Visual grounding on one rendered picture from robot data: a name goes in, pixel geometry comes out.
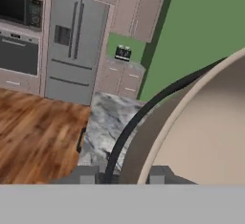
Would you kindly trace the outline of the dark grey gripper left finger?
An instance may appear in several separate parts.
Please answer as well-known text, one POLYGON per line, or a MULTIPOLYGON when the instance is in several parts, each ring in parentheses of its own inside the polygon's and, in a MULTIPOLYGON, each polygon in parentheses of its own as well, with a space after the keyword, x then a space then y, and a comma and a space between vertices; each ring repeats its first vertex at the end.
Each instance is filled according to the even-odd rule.
POLYGON ((52 180, 52 184, 97 184, 100 180, 99 166, 77 166, 69 175, 52 180))

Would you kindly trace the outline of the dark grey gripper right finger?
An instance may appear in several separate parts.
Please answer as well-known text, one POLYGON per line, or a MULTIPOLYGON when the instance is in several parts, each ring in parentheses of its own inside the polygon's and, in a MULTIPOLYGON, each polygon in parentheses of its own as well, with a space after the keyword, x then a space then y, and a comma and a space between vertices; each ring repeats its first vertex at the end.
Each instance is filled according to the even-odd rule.
POLYGON ((165 185, 194 185, 194 182, 176 175, 169 166, 153 166, 148 174, 147 183, 165 185))

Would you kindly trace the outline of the beige base cupboards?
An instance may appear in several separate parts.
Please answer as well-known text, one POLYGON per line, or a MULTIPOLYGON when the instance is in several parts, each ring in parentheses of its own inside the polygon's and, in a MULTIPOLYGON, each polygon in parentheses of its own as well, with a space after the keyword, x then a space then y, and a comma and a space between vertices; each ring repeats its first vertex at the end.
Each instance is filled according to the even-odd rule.
POLYGON ((145 68, 140 63, 107 57, 100 70, 98 90, 137 99, 144 73, 145 68))

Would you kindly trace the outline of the grey double-door fridge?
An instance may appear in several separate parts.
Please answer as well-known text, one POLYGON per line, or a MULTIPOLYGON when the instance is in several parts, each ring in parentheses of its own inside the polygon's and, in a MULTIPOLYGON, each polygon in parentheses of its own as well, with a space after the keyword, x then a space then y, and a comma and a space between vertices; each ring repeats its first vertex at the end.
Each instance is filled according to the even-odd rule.
POLYGON ((108 13, 95 0, 51 0, 47 98, 91 103, 108 13))

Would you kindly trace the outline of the black toaster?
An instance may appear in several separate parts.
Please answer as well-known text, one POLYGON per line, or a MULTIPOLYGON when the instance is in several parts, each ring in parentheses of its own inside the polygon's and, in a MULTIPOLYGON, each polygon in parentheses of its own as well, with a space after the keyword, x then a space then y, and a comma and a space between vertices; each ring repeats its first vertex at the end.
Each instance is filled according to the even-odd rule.
POLYGON ((132 51, 128 46, 118 45, 115 53, 115 58, 129 61, 131 58, 132 51))

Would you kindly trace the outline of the grey built-in oven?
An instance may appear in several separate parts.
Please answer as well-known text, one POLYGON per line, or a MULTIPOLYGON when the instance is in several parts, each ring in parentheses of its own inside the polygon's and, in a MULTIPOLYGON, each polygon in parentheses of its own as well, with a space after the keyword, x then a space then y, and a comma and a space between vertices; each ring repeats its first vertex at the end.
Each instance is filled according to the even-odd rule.
POLYGON ((0 29, 0 68, 36 76, 38 46, 37 38, 0 29))

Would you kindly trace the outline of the black microwave oven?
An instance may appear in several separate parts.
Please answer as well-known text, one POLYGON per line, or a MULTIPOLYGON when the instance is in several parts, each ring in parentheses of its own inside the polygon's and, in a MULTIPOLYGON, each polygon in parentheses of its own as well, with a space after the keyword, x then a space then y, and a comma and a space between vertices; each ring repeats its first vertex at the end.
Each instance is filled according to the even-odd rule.
POLYGON ((40 0, 0 0, 0 19, 40 30, 42 7, 40 0))

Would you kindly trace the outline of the beige wall cupboards with arches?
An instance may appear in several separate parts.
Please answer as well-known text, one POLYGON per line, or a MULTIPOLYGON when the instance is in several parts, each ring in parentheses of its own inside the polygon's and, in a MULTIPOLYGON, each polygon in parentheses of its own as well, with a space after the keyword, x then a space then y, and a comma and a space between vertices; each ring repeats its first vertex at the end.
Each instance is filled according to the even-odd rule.
POLYGON ((149 43, 164 0, 116 0, 111 31, 149 43))

